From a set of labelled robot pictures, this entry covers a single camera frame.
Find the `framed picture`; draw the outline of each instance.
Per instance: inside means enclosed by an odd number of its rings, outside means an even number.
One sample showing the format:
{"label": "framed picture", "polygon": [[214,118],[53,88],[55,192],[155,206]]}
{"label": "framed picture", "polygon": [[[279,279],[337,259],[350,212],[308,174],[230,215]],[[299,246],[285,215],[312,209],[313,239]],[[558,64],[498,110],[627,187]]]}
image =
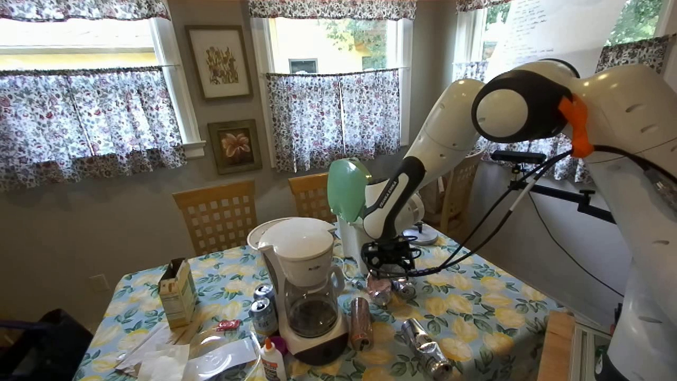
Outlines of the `framed picture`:
{"label": "framed picture", "polygon": [[210,122],[216,174],[261,170],[253,118]]}
{"label": "framed picture", "polygon": [[206,100],[251,95],[241,27],[187,25]]}

